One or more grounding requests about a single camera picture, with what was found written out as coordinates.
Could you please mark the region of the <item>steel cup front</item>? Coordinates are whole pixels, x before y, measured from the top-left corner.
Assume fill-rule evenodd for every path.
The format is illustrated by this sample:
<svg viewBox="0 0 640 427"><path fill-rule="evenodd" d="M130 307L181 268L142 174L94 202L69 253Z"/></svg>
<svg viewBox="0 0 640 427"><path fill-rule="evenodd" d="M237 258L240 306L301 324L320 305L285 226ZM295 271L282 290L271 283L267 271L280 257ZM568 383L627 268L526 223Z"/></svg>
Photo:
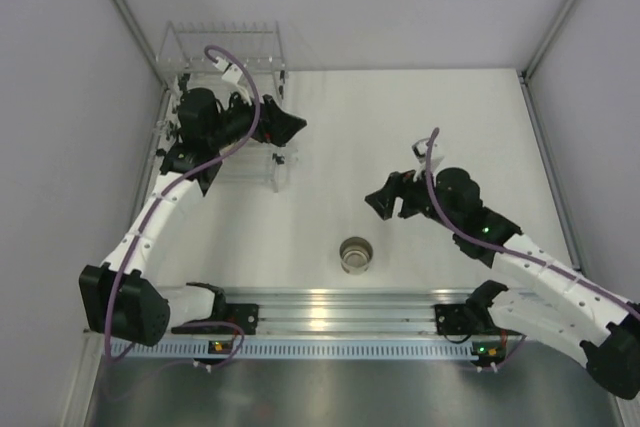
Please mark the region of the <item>steel cup front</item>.
<svg viewBox="0 0 640 427"><path fill-rule="evenodd" d="M373 247L362 237L345 239L339 247L340 265L349 275L365 273L373 260Z"/></svg>

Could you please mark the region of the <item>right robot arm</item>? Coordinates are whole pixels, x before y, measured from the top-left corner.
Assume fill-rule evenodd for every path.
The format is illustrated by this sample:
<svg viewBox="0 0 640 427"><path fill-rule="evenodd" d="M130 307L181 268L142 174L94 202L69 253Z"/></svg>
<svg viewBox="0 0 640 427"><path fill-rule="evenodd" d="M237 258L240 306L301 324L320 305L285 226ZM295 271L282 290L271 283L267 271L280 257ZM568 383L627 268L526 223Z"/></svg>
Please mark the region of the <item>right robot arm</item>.
<svg viewBox="0 0 640 427"><path fill-rule="evenodd" d="M383 220L422 215L442 225L464 255L543 301L535 304L500 282L487 281L467 300L473 329L522 333L573 359L610 394L624 400L638 396L638 303L565 266L517 224L485 206L467 171L393 172L365 201Z"/></svg>

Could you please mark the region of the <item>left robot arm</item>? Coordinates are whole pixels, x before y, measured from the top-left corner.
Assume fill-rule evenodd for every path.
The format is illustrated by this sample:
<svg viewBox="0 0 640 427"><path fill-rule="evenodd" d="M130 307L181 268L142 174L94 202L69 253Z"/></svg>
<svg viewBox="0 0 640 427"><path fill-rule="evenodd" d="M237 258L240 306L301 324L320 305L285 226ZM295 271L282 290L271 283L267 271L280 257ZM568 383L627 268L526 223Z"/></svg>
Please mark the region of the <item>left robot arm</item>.
<svg viewBox="0 0 640 427"><path fill-rule="evenodd" d="M244 138L284 147L307 125L270 95L254 105L233 92L222 104L204 87L186 90L176 115L177 139L163 157L150 197L118 246L79 276L89 329L144 346L156 345L168 331L215 333L226 325L222 288L197 281L160 284L166 249L202 206L224 152Z"/></svg>

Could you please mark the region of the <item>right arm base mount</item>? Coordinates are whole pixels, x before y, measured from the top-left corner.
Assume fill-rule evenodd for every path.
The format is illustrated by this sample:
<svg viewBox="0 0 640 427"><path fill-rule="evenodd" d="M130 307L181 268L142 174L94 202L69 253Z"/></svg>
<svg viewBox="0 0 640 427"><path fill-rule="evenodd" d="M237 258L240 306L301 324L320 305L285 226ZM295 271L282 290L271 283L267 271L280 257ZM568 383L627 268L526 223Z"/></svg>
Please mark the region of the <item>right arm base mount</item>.
<svg viewBox="0 0 640 427"><path fill-rule="evenodd" d="M436 331L441 336L471 336L480 332L480 324L473 311L462 304L434 306Z"/></svg>

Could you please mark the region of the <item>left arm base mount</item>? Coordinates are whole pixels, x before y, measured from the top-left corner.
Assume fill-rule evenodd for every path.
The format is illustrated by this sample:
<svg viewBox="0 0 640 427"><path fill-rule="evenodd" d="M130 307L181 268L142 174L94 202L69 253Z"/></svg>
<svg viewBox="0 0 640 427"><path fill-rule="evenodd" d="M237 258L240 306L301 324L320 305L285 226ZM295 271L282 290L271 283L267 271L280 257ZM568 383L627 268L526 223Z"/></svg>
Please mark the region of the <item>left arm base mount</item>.
<svg viewBox="0 0 640 427"><path fill-rule="evenodd" d="M260 307L255 303L227 303L222 320L241 327L246 335L255 335Z"/></svg>

